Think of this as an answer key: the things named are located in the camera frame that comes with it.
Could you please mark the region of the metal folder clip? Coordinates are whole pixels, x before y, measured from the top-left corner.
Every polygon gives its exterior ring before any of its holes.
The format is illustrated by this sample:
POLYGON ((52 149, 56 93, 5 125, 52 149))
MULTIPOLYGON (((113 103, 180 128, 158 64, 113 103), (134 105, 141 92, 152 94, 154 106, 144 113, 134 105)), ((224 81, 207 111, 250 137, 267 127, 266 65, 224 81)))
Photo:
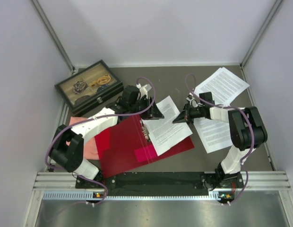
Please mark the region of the metal folder clip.
POLYGON ((151 139, 150 139, 150 137, 149 137, 149 132, 148 132, 147 127, 144 125, 144 123, 143 123, 142 120, 139 120, 139 122, 140 122, 141 130, 142 130, 142 133, 143 133, 143 135, 144 135, 144 138, 145 138, 146 142, 150 142, 151 139))

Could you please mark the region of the single printed paper sheet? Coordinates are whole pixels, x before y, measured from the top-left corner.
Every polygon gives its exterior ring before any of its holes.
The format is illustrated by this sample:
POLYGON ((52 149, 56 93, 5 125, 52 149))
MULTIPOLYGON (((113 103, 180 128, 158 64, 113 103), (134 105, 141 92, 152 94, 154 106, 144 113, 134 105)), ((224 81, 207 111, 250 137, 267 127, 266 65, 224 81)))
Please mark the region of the single printed paper sheet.
POLYGON ((197 118, 193 124, 208 154, 232 145, 229 123, 197 118))

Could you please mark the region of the red plastic folder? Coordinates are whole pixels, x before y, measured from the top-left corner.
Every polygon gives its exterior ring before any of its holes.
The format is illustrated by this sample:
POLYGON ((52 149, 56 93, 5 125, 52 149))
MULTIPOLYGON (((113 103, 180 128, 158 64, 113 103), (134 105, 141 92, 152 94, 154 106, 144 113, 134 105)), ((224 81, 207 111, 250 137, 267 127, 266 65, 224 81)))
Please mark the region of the red plastic folder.
POLYGON ((162 155, 157 155, 152 142, 147 141, 141 118, 131 116, 94 136, 101 171, 109 178, 141 166, 168 158, 194 148, 190 137, 177 143, 162 155))

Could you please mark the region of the stack of printed papers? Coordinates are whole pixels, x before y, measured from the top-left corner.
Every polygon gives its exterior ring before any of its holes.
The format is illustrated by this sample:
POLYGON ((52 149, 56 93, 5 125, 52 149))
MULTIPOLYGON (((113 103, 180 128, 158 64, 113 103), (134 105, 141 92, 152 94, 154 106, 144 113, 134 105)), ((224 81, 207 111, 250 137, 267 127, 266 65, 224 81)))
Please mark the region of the stack of printed papers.
POLYGON ((248 83, 223 67, 196 86, 194 93, 211 92, 216 105, 230 105, 248 87, 248 83))

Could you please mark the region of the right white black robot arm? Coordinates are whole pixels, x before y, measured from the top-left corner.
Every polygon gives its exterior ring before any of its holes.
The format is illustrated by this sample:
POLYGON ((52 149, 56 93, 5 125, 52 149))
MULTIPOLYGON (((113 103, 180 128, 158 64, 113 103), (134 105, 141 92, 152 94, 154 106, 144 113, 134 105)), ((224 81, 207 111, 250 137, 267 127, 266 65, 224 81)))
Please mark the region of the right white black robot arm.
POLYGON ((205 118, 229 124, 232 146, 215 169, 212 181, 204 183, 213 187, 227 187, 239 177, 241 168, 250 154, 267 141, 268 134, 257 107, 238 108, 215 104, 211 92, 195 96, 200 100, 197 106, 188 101, 173 123, 193 123, 194 119, 205 118))

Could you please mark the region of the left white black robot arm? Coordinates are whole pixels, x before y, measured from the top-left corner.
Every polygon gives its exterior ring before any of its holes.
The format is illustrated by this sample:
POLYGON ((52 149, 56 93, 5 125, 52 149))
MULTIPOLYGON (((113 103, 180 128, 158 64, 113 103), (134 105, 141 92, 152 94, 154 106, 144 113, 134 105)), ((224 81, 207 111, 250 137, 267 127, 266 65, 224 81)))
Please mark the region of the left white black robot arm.
POLYGON ((59 126, 45 159, 52 159, 67 172, 77 174, 91 187, 100 186, 103 180, 101 170, 84 157, 85 144, 102 131, 133 115, 144 120, 164 118, 149 91, 154 91, 150 84, 127 86, 116 101, 95 115, 69 126, 59 126))

